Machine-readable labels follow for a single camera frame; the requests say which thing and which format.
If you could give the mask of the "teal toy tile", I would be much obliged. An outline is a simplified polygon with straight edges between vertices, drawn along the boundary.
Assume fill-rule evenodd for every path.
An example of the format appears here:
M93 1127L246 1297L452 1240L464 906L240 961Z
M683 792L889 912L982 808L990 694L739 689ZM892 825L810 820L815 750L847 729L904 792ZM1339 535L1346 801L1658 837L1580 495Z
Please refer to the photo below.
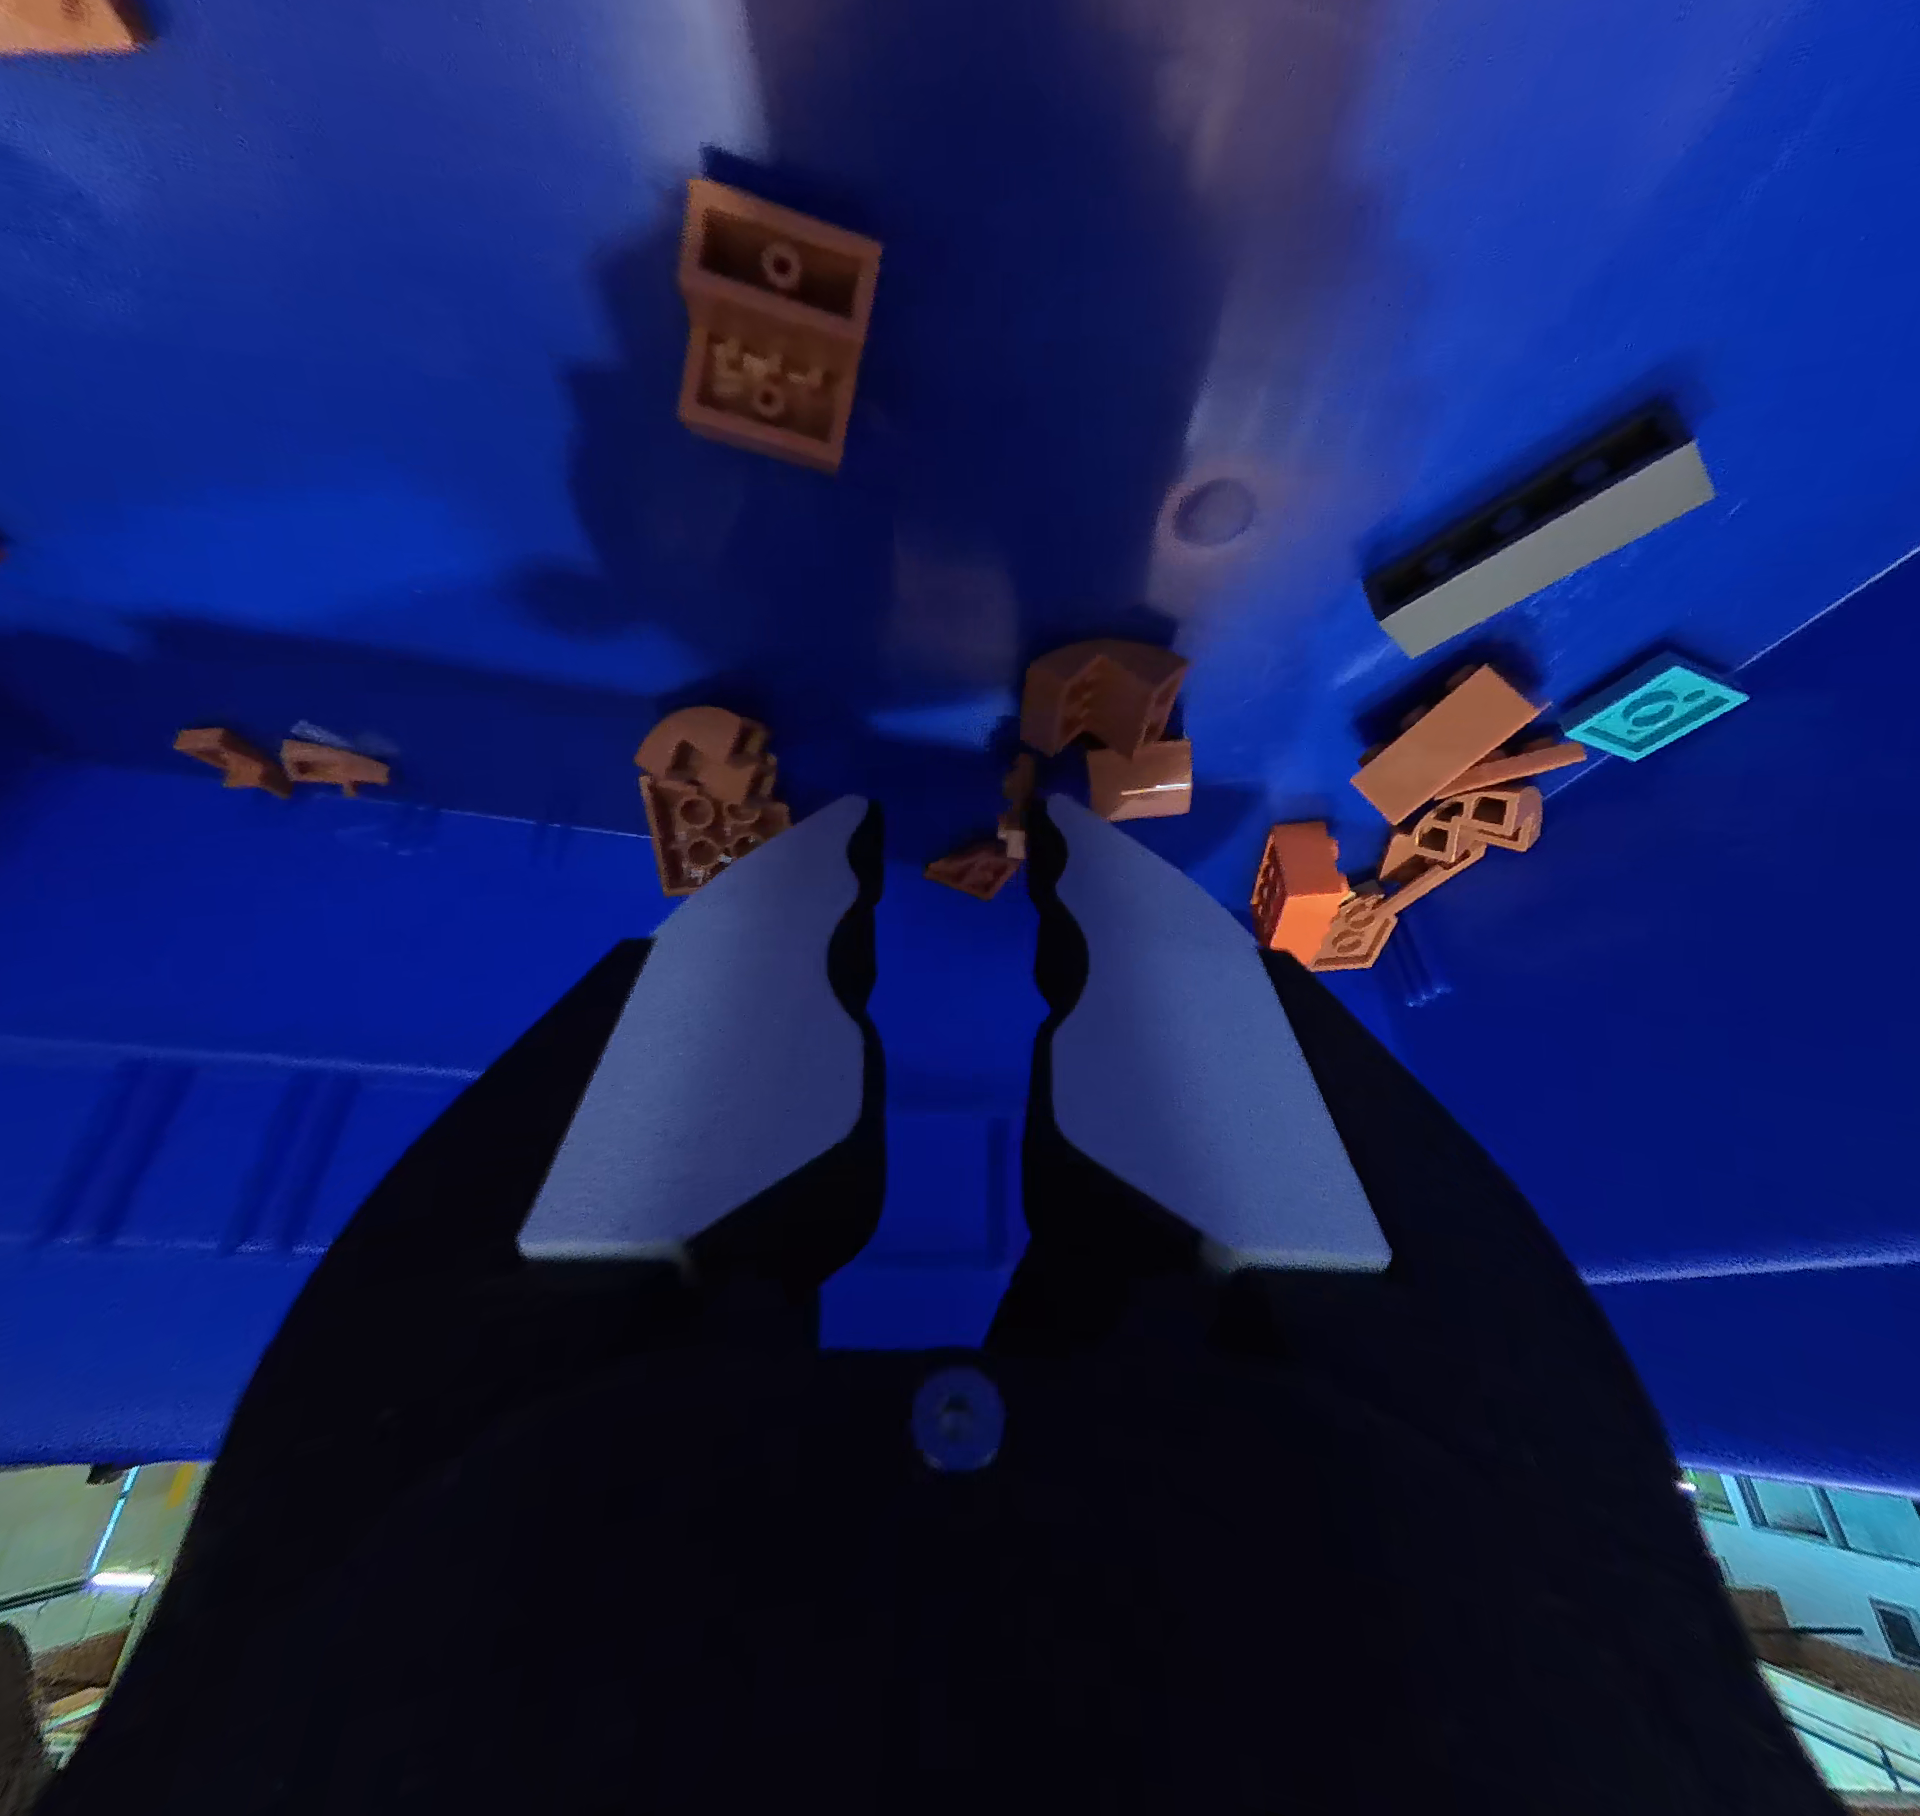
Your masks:
M1557 725L1583 750L1638 763L1744 703L1741 683L1668 651L1566 706Z

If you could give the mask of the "brown curved toy brick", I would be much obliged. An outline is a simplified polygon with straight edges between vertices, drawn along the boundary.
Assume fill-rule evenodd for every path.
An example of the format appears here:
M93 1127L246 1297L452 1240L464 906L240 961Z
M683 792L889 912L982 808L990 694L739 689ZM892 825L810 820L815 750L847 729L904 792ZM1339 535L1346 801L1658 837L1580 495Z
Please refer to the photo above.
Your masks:
M1029 662L1020 742L1058 758L1081 745L1101 820L1168 820L1192 809L1192 745L1171 732L1189 660L1125 639L1070 642Z

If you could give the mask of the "brown round-edged toy plate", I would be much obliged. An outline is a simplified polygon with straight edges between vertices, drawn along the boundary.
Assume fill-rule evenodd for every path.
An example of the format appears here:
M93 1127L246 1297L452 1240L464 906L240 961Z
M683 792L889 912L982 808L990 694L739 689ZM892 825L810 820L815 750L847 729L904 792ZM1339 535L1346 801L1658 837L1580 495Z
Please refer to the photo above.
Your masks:
M793 823L777 796L778 760L766 723L722 706L683 706L636 751L640 804L666 897L713 881Z

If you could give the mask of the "brown arched toy piece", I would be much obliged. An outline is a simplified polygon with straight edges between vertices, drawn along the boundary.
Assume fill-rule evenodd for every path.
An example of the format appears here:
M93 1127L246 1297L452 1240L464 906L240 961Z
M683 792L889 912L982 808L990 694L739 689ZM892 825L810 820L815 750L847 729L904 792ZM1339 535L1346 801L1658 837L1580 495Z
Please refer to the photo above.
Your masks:
M1532 784L1440 800L1396 832L1382 854L1378 883L1388 900L1421 900L1494 849L1532 849L1542 823L1543 796Z

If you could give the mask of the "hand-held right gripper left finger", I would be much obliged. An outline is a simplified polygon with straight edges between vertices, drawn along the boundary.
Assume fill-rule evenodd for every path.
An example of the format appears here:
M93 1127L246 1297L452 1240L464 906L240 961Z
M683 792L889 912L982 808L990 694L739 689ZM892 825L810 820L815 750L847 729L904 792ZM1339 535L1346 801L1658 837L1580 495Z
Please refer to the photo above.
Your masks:
M518 1232L538 1264L741 1238L847 1265L884 1201L882 820L846 796L659 926Z

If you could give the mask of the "long grey toy brick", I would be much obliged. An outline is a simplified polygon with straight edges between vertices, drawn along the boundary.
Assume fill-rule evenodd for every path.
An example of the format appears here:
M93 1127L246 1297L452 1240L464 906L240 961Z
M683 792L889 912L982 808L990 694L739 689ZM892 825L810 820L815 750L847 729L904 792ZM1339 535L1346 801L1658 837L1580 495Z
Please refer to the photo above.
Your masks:
M1697 437L1658 401L1381 563L1364 596L1419 660L1714 501Z

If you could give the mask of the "blue plastic bin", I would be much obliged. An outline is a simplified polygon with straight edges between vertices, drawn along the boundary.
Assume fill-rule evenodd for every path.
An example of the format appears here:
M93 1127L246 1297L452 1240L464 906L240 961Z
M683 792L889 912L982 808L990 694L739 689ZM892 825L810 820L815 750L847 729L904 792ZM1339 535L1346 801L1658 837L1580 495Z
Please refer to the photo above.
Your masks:
M1916 1481L1916 0L140 0L4 64L4 1462L205 1456L369 1187L666 912L631 754L884 809L846 1345L983 1334L1040 1003L1025 664L1191 660L1271 820L1456 665L1746 703L1337 982L1681 1451ZM836 474L677 421L687 184L881 242ZM1716 501L1407 660L1365 576L1668 401ZM389 763L225 789L228 725Z

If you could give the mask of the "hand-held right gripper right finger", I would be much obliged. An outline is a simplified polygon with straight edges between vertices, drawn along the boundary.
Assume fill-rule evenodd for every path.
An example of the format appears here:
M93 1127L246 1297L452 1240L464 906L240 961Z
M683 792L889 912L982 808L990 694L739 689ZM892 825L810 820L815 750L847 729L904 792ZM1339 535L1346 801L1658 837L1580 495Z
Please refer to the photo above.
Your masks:
M1069 1151L1235 1268L1382 1273L1385 1230L1264 955L1077 800L1034 823L1035 1096Z

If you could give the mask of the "orange toy brick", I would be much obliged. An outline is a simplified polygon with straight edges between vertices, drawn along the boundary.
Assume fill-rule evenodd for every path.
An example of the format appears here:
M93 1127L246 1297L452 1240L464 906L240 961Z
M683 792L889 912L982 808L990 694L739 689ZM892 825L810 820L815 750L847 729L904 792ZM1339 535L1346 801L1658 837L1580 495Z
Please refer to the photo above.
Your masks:
M1314 964L1349 895L1327 820L1275 823L1267 831L1251 900L1266 950Z

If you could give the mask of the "large brown hollow toy brick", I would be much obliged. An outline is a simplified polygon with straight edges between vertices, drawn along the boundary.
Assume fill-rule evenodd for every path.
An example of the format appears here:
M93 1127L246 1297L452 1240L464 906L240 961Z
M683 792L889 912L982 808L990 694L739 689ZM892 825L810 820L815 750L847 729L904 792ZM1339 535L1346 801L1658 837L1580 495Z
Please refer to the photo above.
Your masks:
M846 457L881 242L709 177L687 184L683 429L820 474Z

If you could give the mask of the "small brown clip toy piece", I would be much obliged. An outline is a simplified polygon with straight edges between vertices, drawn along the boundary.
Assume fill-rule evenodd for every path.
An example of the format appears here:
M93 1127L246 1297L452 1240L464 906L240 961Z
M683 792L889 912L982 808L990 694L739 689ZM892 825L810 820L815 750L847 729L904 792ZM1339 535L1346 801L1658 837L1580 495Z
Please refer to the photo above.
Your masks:
M324 786L347 800L392 784L389 763L336 742L287 736L281 742L279 760L291 784Z
M281 800L293 796L294 784L282 760L228 725L179 729L174 750L214 768L225 789L260 791Z

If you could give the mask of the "flat brown toy tile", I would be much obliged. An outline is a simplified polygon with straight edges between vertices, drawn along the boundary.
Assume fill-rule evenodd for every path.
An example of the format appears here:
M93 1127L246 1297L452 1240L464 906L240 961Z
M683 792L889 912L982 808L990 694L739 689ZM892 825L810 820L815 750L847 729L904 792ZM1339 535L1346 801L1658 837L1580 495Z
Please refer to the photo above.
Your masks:
M1349 778L1352 789L1386 823L1402 825L1543 714L1491 665L1452 685Z

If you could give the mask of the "small brown wedge toy piece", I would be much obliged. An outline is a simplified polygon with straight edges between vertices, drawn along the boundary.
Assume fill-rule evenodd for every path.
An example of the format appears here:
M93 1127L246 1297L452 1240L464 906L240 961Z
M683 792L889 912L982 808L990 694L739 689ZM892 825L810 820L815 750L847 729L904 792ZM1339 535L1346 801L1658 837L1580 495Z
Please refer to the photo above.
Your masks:
M990 839L960 846L924 865L924 881L973 900L994 900L1023 868L1026 858L1026 820L1038 786L1038 758L1016 754L1001 783L1001 808Z

